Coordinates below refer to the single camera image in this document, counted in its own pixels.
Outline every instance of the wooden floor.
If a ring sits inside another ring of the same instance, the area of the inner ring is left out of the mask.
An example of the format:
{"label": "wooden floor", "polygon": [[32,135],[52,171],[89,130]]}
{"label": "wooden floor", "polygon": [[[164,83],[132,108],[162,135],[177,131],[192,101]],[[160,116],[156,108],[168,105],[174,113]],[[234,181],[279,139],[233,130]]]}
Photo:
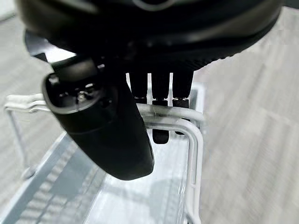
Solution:
{"label": "wooden floor", "polygon": [[[0,106],[40,92],[48,65],[30,58],[18,18],[0,24]],[[299,223],[299,11],[285,8],[259,43],[196,72],[207,88],[203,224]],[[60,134],[46,114],[19,115],[33,163]],[[0,110],[0,210],[20,186],[21,166]]]}

